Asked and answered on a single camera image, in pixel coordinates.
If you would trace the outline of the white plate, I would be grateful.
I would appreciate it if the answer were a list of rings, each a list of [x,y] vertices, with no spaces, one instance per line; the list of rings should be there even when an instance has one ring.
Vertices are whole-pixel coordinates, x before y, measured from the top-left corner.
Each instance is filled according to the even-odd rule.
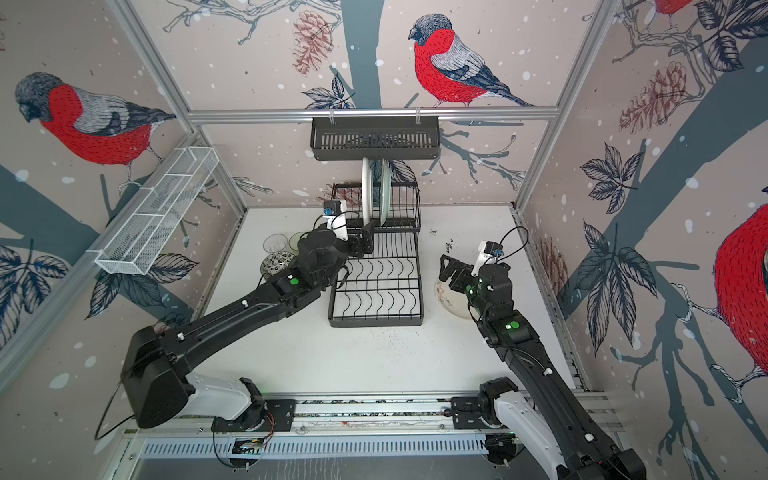
[[[361,212],[363,225],[367,226],[373,215],[373,170],[368,158],[362,160]]]

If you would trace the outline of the cream plate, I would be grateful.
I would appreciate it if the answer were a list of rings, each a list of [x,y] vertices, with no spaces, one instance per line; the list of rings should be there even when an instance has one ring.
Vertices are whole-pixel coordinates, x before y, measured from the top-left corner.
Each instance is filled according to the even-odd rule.
[[[468,307],[466,295],[453,291],[446,282],[435,282],[435,297],[440,306],[451,315],[464,319],[472,319],[472,309]]]

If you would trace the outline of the clear glass tumbler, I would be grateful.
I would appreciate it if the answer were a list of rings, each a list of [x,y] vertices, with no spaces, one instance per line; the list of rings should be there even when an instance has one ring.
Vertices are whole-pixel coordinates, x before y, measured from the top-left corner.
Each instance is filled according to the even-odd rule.
[[[272,234],[264,240],[262,247],[268,254],[288,251],[289,239],[284,234]]]

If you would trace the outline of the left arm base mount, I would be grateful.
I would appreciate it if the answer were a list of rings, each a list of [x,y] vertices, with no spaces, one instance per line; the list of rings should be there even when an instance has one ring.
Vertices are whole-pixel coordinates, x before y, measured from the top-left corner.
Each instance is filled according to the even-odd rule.
[[[247,408],[234,419],[215,417],[214,433],[289,432],[296,411],[295,399],[266,399],[255,383],[246,377],[239,382],[247,390]]]

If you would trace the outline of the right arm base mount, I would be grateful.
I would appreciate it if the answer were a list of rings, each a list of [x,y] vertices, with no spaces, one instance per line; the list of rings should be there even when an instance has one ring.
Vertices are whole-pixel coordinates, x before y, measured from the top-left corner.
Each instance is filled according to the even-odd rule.
[[[508,377],[500,377],[480,385],[474,396],[454,396],[443,410],[457,430],[506,429],[514,431],[538,420],[538,413]]]

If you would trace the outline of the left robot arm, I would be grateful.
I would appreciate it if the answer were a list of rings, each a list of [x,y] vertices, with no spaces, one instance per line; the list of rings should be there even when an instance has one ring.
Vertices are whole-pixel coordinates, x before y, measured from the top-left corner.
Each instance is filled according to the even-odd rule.
[[[206,377],[196,368],[248,334],[319,299],[349,258],[372,253],[374,228],[368,223],[347,239],[328,228],[313,230],[299,241],[298,256],[249,294],[190,325],[163,332],[145,327],[134,333],[120,381],[138,427],[158,427],[179,415],[211,417],[221,432],[259,427],[267,413],[252,380]]]

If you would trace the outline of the green plate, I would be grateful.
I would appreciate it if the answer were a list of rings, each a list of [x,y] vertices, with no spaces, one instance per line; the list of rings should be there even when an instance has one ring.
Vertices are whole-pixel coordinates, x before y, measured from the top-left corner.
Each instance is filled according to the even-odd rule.
[[[381,162],[381,196],[380,196],[380,213],[379,223],[383,226],[390,214],[391,209],[391,196],[392,196],[392,171],[389,160],[383,160]]]

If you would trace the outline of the pink floral bowl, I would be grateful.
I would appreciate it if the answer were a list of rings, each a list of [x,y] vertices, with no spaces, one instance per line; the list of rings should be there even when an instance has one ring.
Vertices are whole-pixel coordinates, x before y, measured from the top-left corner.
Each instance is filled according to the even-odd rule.
[[[265,279],[269,279],[289,267],[294,259],[295,255],[291,251],[283,250],[269,253],[260,264],[261,275]]]

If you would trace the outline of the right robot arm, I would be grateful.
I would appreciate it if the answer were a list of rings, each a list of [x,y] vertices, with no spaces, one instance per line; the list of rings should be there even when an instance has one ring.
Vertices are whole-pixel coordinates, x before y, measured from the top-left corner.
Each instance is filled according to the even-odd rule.
[[[509,428],[551,479],[646,478],[639,455],[619,448],[557,372],[533,324],[515,307],[509,270],[505,263],[474,268],[440,259],[440,281],[465,295],[478,331],[514,375],[481,385],[481,418]]]

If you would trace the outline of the green glass tumbler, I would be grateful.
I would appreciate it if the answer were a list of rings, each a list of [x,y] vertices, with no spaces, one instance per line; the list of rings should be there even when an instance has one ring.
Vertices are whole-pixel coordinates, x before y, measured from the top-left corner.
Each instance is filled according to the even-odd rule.
[[[307,232],[297,232],[293,234],[289,239],[290,251],[297,255],[299,252],[299,241],[307,236]]]

